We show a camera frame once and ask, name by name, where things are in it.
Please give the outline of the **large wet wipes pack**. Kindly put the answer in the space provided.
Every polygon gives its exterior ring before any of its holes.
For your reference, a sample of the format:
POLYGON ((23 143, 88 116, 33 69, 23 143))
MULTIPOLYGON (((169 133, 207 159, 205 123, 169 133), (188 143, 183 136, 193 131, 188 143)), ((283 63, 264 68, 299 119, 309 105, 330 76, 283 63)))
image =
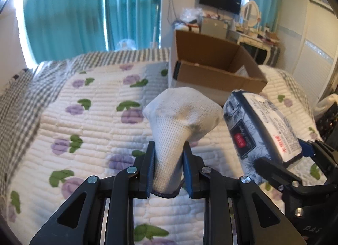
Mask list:
POLYGON ((257 185, 266 179, 254 168, 255 160, 267 158, 288 168, 302 158, 290 122, 269 99, 248 91, 233 91, 223 111, 243 172, 257 185))

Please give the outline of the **white face mask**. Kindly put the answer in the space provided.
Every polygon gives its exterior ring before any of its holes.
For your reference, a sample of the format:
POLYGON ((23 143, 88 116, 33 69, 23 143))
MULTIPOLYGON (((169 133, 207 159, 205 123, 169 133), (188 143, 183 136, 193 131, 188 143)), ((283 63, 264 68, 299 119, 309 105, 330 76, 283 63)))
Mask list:
POLYGON ((241 66, 234 74, 242 77, 250 77, 244 65, 241 66))

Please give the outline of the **white knit glove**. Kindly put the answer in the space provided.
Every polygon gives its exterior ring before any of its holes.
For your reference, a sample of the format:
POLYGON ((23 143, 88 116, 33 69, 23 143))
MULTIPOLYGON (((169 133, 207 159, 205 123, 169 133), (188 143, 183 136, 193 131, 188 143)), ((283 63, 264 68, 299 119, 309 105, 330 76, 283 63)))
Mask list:
POLYGON ((198 141, 216 128, 222 108, 193 88, 168 88, 148 103, 143 116, 155 142, 152 192, 174 197, 181 185, 184 144, 198 141))

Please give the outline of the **floral quilted bed cover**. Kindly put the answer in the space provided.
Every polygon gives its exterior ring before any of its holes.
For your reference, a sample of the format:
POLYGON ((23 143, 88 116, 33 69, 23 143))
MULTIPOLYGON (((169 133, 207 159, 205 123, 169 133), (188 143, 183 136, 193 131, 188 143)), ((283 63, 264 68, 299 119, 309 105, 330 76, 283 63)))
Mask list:
MULTIPOLYGON (((259 67, 268 80, 261 95, 288 118, 296 136, 322 140, 311 112, 287 87, 286 72, 259 67)), ((143 108, 167 89, 167 68, 165 62, 98 67, 56 83, 57 99, 33 112, 37 134, 23 146, 7 193, 6 220, 22 244, 30 243, 87 177, 116 175, 145 153, 152 135, 143 108)), ((207 166, 226 176, 243 175, 223 119, 191 145, 207 166)), ((183 188, 174 199, 151 195, 134 205, 136 244, 203 243, 204 201, 191 200, 183 188)))

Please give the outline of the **white louvered wardrobe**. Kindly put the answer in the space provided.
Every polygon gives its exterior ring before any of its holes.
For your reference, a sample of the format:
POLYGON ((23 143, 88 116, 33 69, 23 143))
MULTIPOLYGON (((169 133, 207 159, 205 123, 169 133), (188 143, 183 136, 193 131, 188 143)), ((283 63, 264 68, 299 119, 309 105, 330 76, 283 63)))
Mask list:
POLYGON ((325 95, 337 64, 337 17, 317 0, 282 0, 276 64, 290 73, 314 107, 325 95))

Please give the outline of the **brown cardboard box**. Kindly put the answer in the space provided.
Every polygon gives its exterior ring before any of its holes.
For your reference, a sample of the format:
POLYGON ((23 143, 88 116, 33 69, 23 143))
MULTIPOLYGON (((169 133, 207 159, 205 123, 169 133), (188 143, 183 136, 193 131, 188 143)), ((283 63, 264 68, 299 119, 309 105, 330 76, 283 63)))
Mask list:
POLYGON ((242 46, 204 34, 175 30, 168 87, 190 87, 223 106, 234 90, 260 93, 267 84, 258 64, 242 46), (245 66, 250 77, 234 73, 245 66))

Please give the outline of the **white dressing table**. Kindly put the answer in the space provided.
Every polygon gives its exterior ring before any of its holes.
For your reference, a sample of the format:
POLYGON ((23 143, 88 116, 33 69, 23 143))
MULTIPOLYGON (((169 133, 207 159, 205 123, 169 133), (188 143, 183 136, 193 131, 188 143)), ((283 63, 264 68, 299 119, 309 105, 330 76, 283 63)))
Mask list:
POLYGON ((277 44, 254 34, 246 35, 239 31, 228 31, 226 39, 242 46, 258 65, 275 67, 280 54, 277 44))

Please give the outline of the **white oval vanity mirror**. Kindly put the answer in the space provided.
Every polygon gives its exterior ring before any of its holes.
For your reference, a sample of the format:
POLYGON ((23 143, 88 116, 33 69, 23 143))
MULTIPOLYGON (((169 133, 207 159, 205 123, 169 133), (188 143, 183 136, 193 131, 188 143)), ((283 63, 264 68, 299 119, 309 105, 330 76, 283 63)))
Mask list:
POLYGON ((240 10, 242 23, 249 28, 253 28, 261 22, 261 12, 254 0, 248 1, 240 10))

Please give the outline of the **small silver fridge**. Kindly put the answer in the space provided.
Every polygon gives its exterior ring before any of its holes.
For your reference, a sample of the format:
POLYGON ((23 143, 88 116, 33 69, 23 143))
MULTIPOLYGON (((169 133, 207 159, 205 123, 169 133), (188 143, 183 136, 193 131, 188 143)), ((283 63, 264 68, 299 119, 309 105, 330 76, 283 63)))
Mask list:
POLYGON ((200 32, 218 39, 225 39, 228 33, 228 24, 221 20, 203 17, 200 32))

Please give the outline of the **clear plastic bag on floor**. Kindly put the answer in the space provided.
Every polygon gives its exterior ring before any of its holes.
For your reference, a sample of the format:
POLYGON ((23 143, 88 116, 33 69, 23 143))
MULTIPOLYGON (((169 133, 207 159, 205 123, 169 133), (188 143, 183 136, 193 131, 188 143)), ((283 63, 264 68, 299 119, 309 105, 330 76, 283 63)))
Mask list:
POLYGON ((120 40, 115 48, 116 51, 134 51, 136 50, 136 43, 132 39, 120 40))

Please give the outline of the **crumpled clear plastic bag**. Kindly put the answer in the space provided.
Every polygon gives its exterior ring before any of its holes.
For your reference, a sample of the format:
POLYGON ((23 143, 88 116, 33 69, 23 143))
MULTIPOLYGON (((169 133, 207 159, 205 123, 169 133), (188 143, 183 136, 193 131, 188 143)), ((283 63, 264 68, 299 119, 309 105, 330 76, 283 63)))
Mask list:
POLYGON ((184 8, 180 14, 180 20, 185 23, 198 22, 203 17, 201 8, 184 8))

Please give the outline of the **teal curtain left panel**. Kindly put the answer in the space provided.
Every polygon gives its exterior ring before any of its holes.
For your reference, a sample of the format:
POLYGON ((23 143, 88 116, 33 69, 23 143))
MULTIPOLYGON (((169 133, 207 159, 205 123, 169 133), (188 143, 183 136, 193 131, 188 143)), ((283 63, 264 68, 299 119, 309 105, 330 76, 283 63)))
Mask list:
POLYGON ((23 0, 36 63, 105 51, 102 0, 23 0))

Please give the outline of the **teal curtain panel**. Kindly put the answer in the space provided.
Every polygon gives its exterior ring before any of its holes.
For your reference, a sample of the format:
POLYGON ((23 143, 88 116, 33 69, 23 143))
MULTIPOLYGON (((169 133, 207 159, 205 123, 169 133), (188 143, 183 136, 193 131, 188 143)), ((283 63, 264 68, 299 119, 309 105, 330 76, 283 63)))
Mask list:
POLYGON ((108 46, 133 40, 137 49, 158 46, 161 0, 105 0, 108 46))
POLYGON ((23 0, 36 63, 105 51, 102 0, 23 0))

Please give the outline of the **teal curtain middle panel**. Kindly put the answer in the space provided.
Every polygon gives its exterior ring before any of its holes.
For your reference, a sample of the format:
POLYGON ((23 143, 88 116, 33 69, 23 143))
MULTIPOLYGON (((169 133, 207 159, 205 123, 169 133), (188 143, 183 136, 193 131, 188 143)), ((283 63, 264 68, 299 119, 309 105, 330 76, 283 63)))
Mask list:
POLYGON ((133 40, 137 49, 158 46, 161 0, 105 0, 108 46, 133 40))

